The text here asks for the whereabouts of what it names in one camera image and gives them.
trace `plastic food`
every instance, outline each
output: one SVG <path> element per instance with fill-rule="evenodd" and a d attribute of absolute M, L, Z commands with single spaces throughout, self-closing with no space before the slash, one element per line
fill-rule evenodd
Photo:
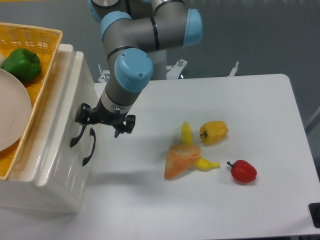
<path fill-rule="evenodd" d="M 200 147 L 188 145 L 174 145 L 169 148 L 164 178 L 171 180 L 190 168 L 200 157 Z"/>
<path fill-rule="evenodd" d="M 188 122 L 184 122 L 181 127 L 181 143 L 187 146 L 193 146 L 192 130 Z M 220 167 L 220 162 L 211 162 L 203 157 L 199 157 L 194 166 L 200 170 L 210 170 Z"/>
<path fill-rule="evenodd" d="M 200 128 L 200 137 L 205 146 L 215 144 L 224 139 L 229 132 L 224 121 L 209 121 Z"/>
<path fill-rule="evenodd" d="M 198 159 L 198 161 L 195 162 L 194 166 L 197 169 L 200 170 L 210 170 L 210 169 L 216 169 L 220 167 L 220 162 L 211 162 L 202 156 Z"/>
<path fill-rule="evenodd" d="M 227 162 L 231 166 L 233 178 L 242 183 L 251 183 L 257 177 L 257 170 L 247 161 L 238 160 L 234 164 Z"/>
<path fill-rule="evenodd" d="M 1 68 L 22 83 L 34 80 L 41 73 L 40 59 L 36 53 L 17 48 L 3 61 Z"/>

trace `wicker basket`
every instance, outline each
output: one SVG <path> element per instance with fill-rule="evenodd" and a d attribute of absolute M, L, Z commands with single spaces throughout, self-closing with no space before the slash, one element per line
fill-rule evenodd
<path fill-rule="evenodd" d="M 37 26 L 0 22 L 0 53 L 6 58 L 17 48 L 25 48 L 37 54 L 41 74 L 31 83 L 24 83 L 29 93 L 32 112 L 21 138 L 0 151 L 0 180 L 7 180 L 16 161 L 21 157 L 29 130 L 39 111 L 39 102 L 46 87 L 51 66 L 62 39 L 62 31 Z"/>

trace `black handle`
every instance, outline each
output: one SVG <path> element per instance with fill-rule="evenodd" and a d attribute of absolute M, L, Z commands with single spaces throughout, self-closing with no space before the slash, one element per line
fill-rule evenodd
<path fill-rule="evenodd" d="M 82 166 L 85 166 L 90 161 L 90 159 L 92 158 L 92 155 L 94 154 L 95 148 L 96 148 L 96 132 L 92 127 L 90 128 L 90 135 L 93 136 L 92 150 L 91 150 L 90 155 L 83 159 Z"/>
<path fill-rule="evenodd" d="M 80 141 L 82 135 L 84 134 L 84 132 L 86 130 L 86 126 L 87 125 L 83 124 L 79 136 L 76 136 L 76 137 L 71 139 L 70 148 L 74 147 Z"/>

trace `red bell pepper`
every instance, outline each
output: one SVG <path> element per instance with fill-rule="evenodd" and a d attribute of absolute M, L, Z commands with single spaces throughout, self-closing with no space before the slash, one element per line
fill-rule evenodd
<path fill-rule="evenodd" d="M 227 162 L 231 166 L 233 178 L 242 183 L 250 183 L 257 177 L 257 170 L 247 161 L 238 160 L 234 164 Z"/>

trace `banana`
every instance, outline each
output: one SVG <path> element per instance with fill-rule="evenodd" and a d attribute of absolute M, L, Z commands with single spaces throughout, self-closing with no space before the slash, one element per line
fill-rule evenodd
<path fill-rule="evenodd" d="M 202 156 L 195 162 L 194 166 L 200 170 L 216 169 L 220 167 L 220 162 L 211 162 Z"/>
<path fill-rule="evenodd" d="M 194 141 L 192 140 L 192 131 L 189 123 L 186 121 L 182 124 L 181 127 L 181 143 L 182 145 L 193 146 Z"/>
<path fill-rule="evenodd" d="M 192 139 L 191 127 L 189 123 L 186 121 L 182 124 L 182 127 L 181 127 L 181 143 L 182 145 L 189 145 L 189 146 L 194 145 L 194 142 Z M 200 156 L 199 160 L 196 161 L 194 166 L 200 170 L 210 170 L 214 168 L 219 168 L 220 162 L 211 162 L 203 158 L 202 156 Z"/>

